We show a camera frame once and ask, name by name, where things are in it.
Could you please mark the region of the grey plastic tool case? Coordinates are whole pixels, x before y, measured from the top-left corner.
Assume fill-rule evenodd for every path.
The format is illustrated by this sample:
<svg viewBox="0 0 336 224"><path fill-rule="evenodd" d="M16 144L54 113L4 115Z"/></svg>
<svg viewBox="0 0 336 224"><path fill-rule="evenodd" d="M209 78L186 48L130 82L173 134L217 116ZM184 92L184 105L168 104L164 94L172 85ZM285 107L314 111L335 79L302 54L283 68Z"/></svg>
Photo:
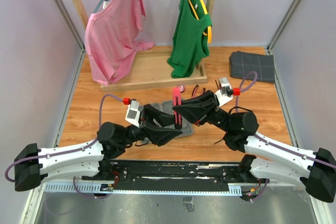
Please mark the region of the grey plastic tool case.
<svg viewBox="0 0 336 224"><path fill-rule="evenodd" d="M173 115L173 110L172 110L172 106L173 106L173 102L172 100L168 100L168 101L164 101L162 103L151 103L151 105L160 110L163 111L164 113ZM141 112L143 110L143 105L139 106L139 111ZM166 126L166 128L168 129L174 129L174 124ZM194 130L193 130L193 126L191 123L189 123L187 120L185 120L184 118L182 118L182 134L177 136L178 137L187 137L190 135L194 134ZM151 141L149 141L147 138L145 140L141 140L141 144L139 145L143 145L143 144L147 144L147 143L151 143Z"/></svg>

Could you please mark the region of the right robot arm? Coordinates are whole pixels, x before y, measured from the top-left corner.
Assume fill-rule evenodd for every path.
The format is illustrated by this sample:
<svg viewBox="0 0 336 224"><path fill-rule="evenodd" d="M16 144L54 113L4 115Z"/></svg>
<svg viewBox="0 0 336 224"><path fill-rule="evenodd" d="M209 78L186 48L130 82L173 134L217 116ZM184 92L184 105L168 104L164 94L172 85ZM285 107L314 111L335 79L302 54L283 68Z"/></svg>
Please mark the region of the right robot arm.
<svg viewBox="0 0 336 224"><path fill-rule="evenodd" d="M238 177L244 182L253 178L272 179L303 186L306 192L324 202L335 199L335 158L319 148L305 150L273 140L258 132L259 124L252 110L238 106L228 112L221 106L238 94L219 89L210 90L182 100L178 89L173 91L173 111L191 124L212 124L225 132L222 140L233 151L245 153L238 168Z"/></svg>

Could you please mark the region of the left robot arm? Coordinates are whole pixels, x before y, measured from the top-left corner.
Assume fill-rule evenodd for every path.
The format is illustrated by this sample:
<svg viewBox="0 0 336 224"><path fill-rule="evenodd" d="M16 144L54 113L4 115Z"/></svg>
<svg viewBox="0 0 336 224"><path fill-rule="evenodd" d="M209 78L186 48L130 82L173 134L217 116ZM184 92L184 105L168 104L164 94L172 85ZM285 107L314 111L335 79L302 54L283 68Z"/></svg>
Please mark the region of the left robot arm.
<svg viewBox="0 0 336 224"><path fill-rule="evenodd" d="M59 148L26 145L14 159L15 191L28 191L41 183L63 177L86 176L105 180L112 175L111 160L137 141L162 146L182 134L182 117L146 104L142 110L129 105L129 126L112 122L100 125L92 141Z"/></svg>

